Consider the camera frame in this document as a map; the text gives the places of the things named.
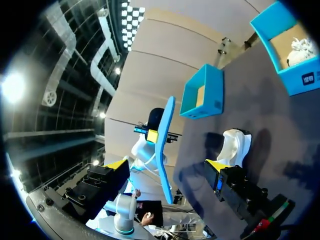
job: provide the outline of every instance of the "cardboard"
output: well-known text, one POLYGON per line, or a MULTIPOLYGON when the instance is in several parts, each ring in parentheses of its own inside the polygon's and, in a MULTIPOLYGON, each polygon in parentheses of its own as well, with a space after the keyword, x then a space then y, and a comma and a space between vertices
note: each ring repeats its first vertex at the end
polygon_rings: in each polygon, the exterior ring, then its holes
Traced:
POLYGON ((198 89, 198 94, 196 96, 196 107, 199 107, 204 104, 204 96, 205 96, 205 86, 201 86, 198 89))
POLYGON ((300 23, 270 40, 270 43, 273 45, 279 56, 280 64, 283 69, 289 67, 287 64, 287 57, 292 51, 291 43, 294 41, 294 38, 297 38, 299 41, 308 38, 307 32, 300 23))

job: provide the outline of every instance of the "ductwork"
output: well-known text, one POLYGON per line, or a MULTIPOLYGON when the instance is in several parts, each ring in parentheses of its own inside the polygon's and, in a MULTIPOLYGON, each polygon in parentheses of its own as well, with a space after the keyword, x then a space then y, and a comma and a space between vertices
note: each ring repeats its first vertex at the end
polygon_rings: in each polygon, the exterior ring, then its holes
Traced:
POLYGON ((57 100, 56 90, 58 88, 62 74, 64 73, 69 60, 75 52, 77 39, 70 28, 58 2, 55 2, 45 12, 45 17, 52 25, 53 29, 59 35, 65 44, 65 49, 56 63, 49 81, 46 85, 42 105, 52 107, 57 100))
POLYGON ((107 49, 110 49, 111 55, 115 62, 118 62, 120 60, 120 56, 117 54, 115 43, 111 38, 111 32, 108 26, 107 18, 105 16, 101 16, 101 11, 102 12, 105 11, 104 8, 102 8, 97 13, 97 15, 98 15, 99 23, 101 25, 103 35, 105 37, 105 41, 103 42, 103 44, 100 46, 99 50, 96 52, 95 56, 93 57, 93 60, 90 66, 90 72, 92 77, 101 85, 101 87, 103 87, 113 97, 116 93, 116 90, 111 85, 109 80, 105 77, 105 75, 100 71, 98 64, 107 49))
POLYGON ((94 100, 94 105, 93 105, 93 109, 92 109, 92 113, 91 113, 92 117, 97 117, 99 115, 98 107, 99 107, 99 103, 100 103, 100 99, 101 99, 103 91, 104 91, 104 88, 102 86, 100 86, 99 91, 98 91, 96 98, 94 100))

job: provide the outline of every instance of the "tabletop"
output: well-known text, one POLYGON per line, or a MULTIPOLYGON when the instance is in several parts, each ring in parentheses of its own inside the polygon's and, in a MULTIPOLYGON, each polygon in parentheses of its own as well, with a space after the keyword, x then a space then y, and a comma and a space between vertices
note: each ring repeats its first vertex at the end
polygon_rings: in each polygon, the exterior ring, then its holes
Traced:
POLYGON ((208 227, 224 240, 246 227, 204 178, 204 161, 216 156, 212 137, 239 128, 252 133, 243 162, 250 180, 295 201, 284 224, 296 223, 320 183, 320 90, 289 97, 261 43, 224 69, 224 112, 187 119, 173 180, 208 227))

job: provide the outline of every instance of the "blue board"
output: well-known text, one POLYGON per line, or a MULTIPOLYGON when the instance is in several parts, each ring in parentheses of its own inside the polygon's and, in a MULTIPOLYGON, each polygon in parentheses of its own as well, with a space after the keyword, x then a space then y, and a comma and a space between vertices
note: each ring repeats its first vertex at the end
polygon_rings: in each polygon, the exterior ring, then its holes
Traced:
POLYGON ((166 106, 164 108, 163 115, 158 128, 158 140, 154 147, 156 165, 159 171, 163 193, 168 204, 173 203, 173 197, 171 194, 170 184, 164 166, 163 152, 167 141, 170 123, 174 114, 175 104, 176 98, 174 96, 169 97, 168 102, 166 103, 166 106))

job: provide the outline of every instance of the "blue box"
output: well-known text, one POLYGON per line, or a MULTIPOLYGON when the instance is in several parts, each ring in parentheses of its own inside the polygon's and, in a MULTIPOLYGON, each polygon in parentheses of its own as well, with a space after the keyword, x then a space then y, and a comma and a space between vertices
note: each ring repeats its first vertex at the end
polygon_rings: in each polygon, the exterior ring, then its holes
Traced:
POLYGON ((275 2, 255 17, 250 24, 266 48, 289 96, 320 88, 319 55, 283 69, 274 46, 269 42, 297 24, 295 17, 282 3, 275 2))
POLYGON ((180 116, 200 119, 222 114, 224 105, 224 73, 222 70, 205 64, 185 84, 180 116), (198 90, 204 86, 203 103, 196 106, 198 90))

